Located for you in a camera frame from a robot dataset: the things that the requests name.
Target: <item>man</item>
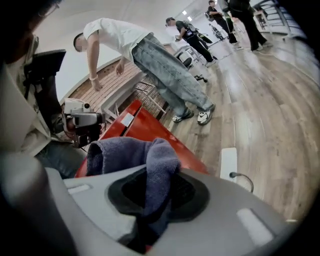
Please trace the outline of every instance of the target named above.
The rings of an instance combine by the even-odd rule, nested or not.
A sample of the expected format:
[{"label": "man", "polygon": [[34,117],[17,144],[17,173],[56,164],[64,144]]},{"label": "man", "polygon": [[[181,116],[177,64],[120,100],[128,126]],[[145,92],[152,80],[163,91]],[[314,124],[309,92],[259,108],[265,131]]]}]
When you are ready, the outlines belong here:
[{"label": "man", "polygon": [[188,26],[180,20],[175,20],[174,18],[170,17],[165,20],[166,24],[169,27],[174,27],[179,31],[179,36],[176,38],[177,41],[180,41],[182,38],[186,40],[186,42],[192,46],[199,54],[201,54],[205,60],[205,66],[208,68],[216,63],[216,60],[213,59],[211,53],[200,43],[199,38],[188,29]]},{"label": "man", "polygon": [[128,22],[100,18],[87,24],[83,33],[73,40],[76,51],[86,51],[89,78],[96,90],[101,88],[97,75],[100,44],[122,55],[115,67],[117,75],[124,72],[127,59],[154,80],[160,95],[176,114],[173,122],[193,117],[194,112],[186,107],[185,101],[198,107],[199,125],[210,121],[215,104],[202,92],[200,84],[187,68],[163,47],[153,33]]},{"label": "man", "polygon": [[258,52],[263,48],[273,46],[259,32],[250,0],[220,0],[219,4],[224,12],[230,11],[233,17],[238,18],[243,23],[250,40],[252,52]]},{"label": "man", "polygon": [[[6,32],[10,43],[4,42],[5,64],[1,70],[0,149],[36,157],[44,167],[58,170],[62,178],[73,178],[86,155],[82,150],[73,148],[70,139],[67,140],[69,143],[61,143],[61,140],[66,141],[66,134],[62,128],[62,109],[57,100],[54,77],[48,79],[46,88],[31,84],[26,93],[24,86],[24,66],[32,62],[39,45],[33,32],[47,16],[59,8],[60,2],[61,0],[44,0],[43,8],[34,13],[19,10],[17,15],[25,20],[25,24]],[[44,94],[48,87],[54,95]],[[43,109],[38,104],[39,95],[43,97],[41,101],[52,104],[47,104]]]},{"label": "man", "polygon": [[235,35],[232,33],[234,30],[234,25],[232,22],[227,23],[221,12],[218,12],[215,8],[216,2],[213,0],[209,1],[209,7],[207,13],[210,17],[214,18],[215,22],[228,34],[229,43],[233,45],[233,48],[238,51],[243,48],[239,46],[239,42],[237,41]]}]

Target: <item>wooden floor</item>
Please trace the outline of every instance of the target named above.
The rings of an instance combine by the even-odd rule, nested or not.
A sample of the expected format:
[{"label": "wooden floor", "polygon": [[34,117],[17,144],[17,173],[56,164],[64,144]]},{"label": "wooden floor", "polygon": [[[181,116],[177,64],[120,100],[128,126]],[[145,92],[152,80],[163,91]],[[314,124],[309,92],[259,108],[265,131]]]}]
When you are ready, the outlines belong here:
[{"label": "wooden floor", "polygon": [[[303,43],[272,39],[263,54],[213,45],[219,62],[201,67],[209,79],[203,90],[216,103],[208,125],[199,126],[197,115],[174,124],[172,111],[161,122],[217,177],[221,150],[236,147],[237,171],[252,179],[254,194],[285,218],[301,219],[320,181],[320,88],[312,79],[319,70]],[[245,35],[241,42],[249,47]]]}]

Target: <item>red surface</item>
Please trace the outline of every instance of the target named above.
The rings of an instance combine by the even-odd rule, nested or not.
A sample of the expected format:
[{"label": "red surface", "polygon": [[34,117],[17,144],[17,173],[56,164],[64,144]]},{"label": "red surface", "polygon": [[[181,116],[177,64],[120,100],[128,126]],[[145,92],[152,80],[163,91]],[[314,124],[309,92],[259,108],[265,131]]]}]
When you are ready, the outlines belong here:
[{"label": "red surface", "polygon": [[[110,127],[101,135],[99,140],[104,140],[112,137],[119,137],[124,132],[126,127],[121,123],[122,119],[126,116],[127,113],[131,115],[135,115],[139,108],[141,107],[142,103],[139,100],[135,100],[128,106],[117,118],[114,122],[110,125]],[[76,178],[84,177],[87,174],[87,158],[83,161],[82,165],[78,169],[75,174]]]},{"label": "red surface", "polygon": [[[182,168],[208,174],[206,166],[147,110],[144,108],[140,109],[141,105],[141,102],[138,100],[131,103],[131,105],[128,106],[111,124],[108,130],[104,132],[99,140],[121,136],[126,129],[126,127],[121,123],[122,119],[127,113],[130,113],[133,116],[137,113],[124,136],[148,142],[152,142],[155,138],[163,138],[174,148],[181,161]],[[87,159],[84,160],[75,177],[84,177],[86,174]]]},{"label": "red surface", "polygon": [[181,161],[181,167],[208,174],[204,163],[144,108],[139,110],[124,136],[149,142],[155,138],[163,138],[174,148]]}]

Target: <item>light blue jeans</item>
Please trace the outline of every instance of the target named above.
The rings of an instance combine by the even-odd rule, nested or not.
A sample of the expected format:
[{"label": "light blue jeans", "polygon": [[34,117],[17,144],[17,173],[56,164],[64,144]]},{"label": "light blue jeans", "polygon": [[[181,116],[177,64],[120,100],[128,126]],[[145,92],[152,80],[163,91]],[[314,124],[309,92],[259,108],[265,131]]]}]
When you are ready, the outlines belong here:
[{"label": "light blue jeans", "polygon": [[201,85],[176,57],[170,54],[152,33],[132,50],[134,63],[150,76],[159,94],[178,117],[187,110],[185,102],[193,103],[200,111],[213,107]]}]

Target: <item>gray plastic surface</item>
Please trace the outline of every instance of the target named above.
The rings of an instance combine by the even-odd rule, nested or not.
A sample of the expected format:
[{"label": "gray plastic surface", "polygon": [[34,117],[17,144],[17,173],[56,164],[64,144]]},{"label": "gray plastic surface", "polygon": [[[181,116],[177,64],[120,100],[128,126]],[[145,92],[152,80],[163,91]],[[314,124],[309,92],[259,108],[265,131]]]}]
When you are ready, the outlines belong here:
[{"label": "gray plastic surface", "polygon": [[136,217],[118,212],[109,201],[107,196],[108,188],[114,181],[122,179],[144,167],[146,167],[145,164],[109,174],[65,179],[64,183],[68,189],[81,185],[89,187],[89,189],[73,193],[71,196],[94,224],[111,238],[118,240],[132,233]]},{"label": "gray plastic surface", "polygon": [[170,223],[148,255],[240,256],[257,247],[237,217],[237,211],[252,209],[275,235],[287,224],[269,205],[239,185],[192,170],[184,173],[202,181],[210,191],[207,208],[193,221]]},{"label": "gray plastic surface", "polygon": [[72,234],[80,256],[137,256],[140,255],[105,234],[79,208],[69,195],[65,183],[55,169],[46,169],[53,199],[60,215]]},{"label": "gray plastic surface", "polygon": [[[73,194],[74,198],[79,196],[76,200],[81,208],[68,193],[58,171],[50,168],[44,170],[37,160],[21,154],[2,155],[0,164],[3,168],[0,172],[1,190],[8,203],[27,217],[56,247],[70,255],[79,256],[139,255],[103,231],[101,227],[104,224],[95,219],[99,216],[94,213],[103,204],[102,194],[96,194],[96,201],[93,196],[95,190],[97,193],[105,191],[111,180],[121,179],[141,169],[141,166],[106,174],[108,178],[101,175],[66,180],[68,187],[85,183],[94,188],[90,193],[81,191]],[[237,216],[238,210],[244,208],[252,209],[275,236],[275,240],[269,244],[281,238],[277,235],[287,227],[285,220],[256,196],[233,182],[192,170],[182,171],[207,186],[210,191],[209,204],[190,222],[170,223],[148,255],[240,256],[255,249],[261,252]],[[84,203],[88,200],[92,200],[92,204]]]},{"label": "gray plastic surface", "polygon": [[21,153],[1,153],[0,166],[1,191],[7,203],[58,251],[75,255],[72,235],[52,199],[48,176],[40,162]]}]

